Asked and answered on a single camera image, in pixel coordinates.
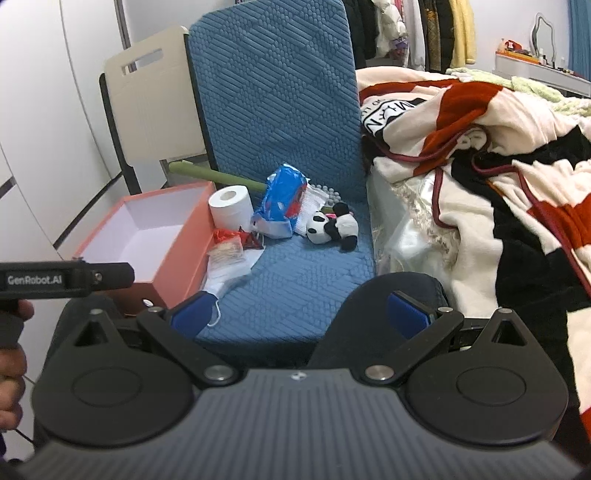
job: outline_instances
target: green tube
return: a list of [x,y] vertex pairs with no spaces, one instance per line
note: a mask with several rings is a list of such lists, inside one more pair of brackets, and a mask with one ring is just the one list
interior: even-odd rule
[[199,167],[186,160],[173,161],[168,164],[168,169],[172,173],[185,175],[194,179],[209,180],[224,185],[244,185],[252,192],[264,193],[267,191],[267,185],[259,181],[237,177],[229,173],[211,170],[210,168]]

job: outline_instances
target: open cardboard box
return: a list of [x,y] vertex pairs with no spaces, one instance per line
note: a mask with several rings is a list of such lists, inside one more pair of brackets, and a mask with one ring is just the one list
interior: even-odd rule
[[198,181],[125,197],[76,256],[133,267],[135,284],[109,292],[123,313],[139,313],[144,299],[172,308],[196,293],[205,277],[215,228],[207,200],[214,192],[212,182]]

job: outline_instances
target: white jacket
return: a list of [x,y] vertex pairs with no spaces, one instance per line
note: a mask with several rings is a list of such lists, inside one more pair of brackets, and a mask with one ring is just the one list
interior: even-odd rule
[[375,15],[378,25],[378,37],[376,39],[376,58],[385,57],[390,51],[390,41],[407,34],[402,16],[391,3],[391,0],[372,0],[376,6]]
[[418,0],[405,0],[404,18],[406,20],[408,48],[410,50],[408,68],[424,72],[427,49],[425,46],[423,23],[421,22],[421,9],[418,5]]

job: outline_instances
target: yellow coat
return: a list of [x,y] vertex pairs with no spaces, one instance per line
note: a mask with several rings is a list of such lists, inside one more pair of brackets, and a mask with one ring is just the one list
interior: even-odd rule
[[452,69],[476,63],[474,12],[470,0],[449,0],[453,13],[456,44],[453,47]]

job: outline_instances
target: vanity table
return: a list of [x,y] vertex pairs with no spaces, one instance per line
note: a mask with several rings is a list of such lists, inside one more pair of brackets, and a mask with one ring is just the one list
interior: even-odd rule
[[591,98],[591,82],[528,61],[497,54],[495,56],[495,70],[493,70],[493,73],[506,79],[524,77],[537,80],[552,88]]

